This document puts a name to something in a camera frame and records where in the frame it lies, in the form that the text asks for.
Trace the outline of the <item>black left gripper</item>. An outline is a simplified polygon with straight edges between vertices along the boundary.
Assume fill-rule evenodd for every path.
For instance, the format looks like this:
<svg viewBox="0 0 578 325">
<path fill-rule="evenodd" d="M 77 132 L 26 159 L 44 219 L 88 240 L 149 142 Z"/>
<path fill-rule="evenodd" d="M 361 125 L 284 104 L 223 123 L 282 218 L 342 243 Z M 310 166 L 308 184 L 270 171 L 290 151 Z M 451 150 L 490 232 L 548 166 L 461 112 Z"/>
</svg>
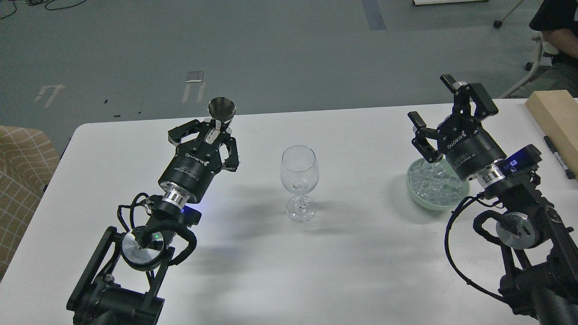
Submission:
<svg viewBox="0 0 578 325">
<path fill-rule="evenodd" d="M 209 142 L 205 136 L 209 132 Z M 206 193 L 213 177 L 222 170 L 236 172 L 239 167 L 237 140 L 233 130 L 217 128 L 205 120 L 192 120 L 168 131 L 168 140 L 173 144 L 175 156 L 158 180 L 159 186 L 167 191 L 176 186 L 188 194 L 188 203 L 197 204 Z M 194 138 L 183 142 L 185 137 Z M 225 146 L 227 157 L 222 160 L 220 150 Z"/>
</svg>

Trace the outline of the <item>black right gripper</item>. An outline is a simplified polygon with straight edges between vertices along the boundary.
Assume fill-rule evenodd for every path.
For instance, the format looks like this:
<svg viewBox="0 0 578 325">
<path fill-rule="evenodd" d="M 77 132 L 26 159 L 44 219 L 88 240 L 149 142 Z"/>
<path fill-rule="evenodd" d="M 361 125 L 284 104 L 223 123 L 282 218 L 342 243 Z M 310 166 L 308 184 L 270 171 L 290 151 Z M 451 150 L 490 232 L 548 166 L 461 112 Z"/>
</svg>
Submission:
<svg viewBox="0 0 578 325">
<path fill-rule="evenodd" d="M 440 80 L 453 94 L 452 113 L 439 124 L 428 128 L 416 111 L 407 114 L 415 127 L 411 143 L 425 160 L 433 164 L 445 159 L 457 176 L 466 180 L 506 154 L 483 128 L 482 121 L 498 114 L 499 109 L 481 83 L 458 82 L 450 74 Z M 438 148 L 428 142 L 438 141 Z"/>
</svg>

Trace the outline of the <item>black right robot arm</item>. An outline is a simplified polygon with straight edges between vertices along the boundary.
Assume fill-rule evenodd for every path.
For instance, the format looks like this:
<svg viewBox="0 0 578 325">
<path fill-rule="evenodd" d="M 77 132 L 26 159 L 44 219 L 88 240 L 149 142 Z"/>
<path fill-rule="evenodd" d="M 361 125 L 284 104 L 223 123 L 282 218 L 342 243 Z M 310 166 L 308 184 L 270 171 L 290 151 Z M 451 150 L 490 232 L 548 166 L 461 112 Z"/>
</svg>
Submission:
<svg viewBox="0 0 578 325">
<path fill-rule="evenodd" d="M 530 316 L 541 325 L 575 325 L 578 301 L 577 246 L 572 227 L 562 222 L 555 206 L 537 189 L 541 152 L 529 144 L 507 157 L 482 126 L 499 110 L 480 83 L 440 80 L 453 94 L 452 113 L 436 128 L 428 128 L 419 113 L 412 144 L 428 163 L 446 160 L 461 181 L 477 180 L 483 191 L 465 197 L 452 211 L 444 235 L 446 257 L 454 271 L 480 292 L 507 304 L 515 315 Z M 498 245 L 505 274 L 498 294 L 467 278 L 452 259 L 449 234 L 454 221 L 473 202 L 495 198 L 502 214 L 489 208 L 473 221 L 474 231 Z"/>
</svg>

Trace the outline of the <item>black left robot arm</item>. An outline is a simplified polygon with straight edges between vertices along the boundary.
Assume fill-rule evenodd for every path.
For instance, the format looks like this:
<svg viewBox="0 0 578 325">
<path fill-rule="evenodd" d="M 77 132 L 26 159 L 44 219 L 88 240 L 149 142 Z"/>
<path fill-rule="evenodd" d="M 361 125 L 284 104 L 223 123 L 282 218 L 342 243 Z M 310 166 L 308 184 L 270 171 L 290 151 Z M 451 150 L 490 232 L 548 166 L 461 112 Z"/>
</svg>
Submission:
<svg viewBox="0 0 578 325">
<path fill-rule="evenodd" d="M 108 227 L 80 276 L 66 308 L 75 325 L 155 325 L 164 299 L 158 296 L 169 267 L 185 261 L 196 249 L 191 227 L 211 181 L 222 170 L 239 166 L 231 117 L 192 120 L 168 131 L 175 156 L 158 183 L 163 194 L 139 193 L 130 205 L 117 208 L 124 232 Z M 144 272 L 149 289 L 136 292 L 114 280 L 120 259 Z"/>
</svg>

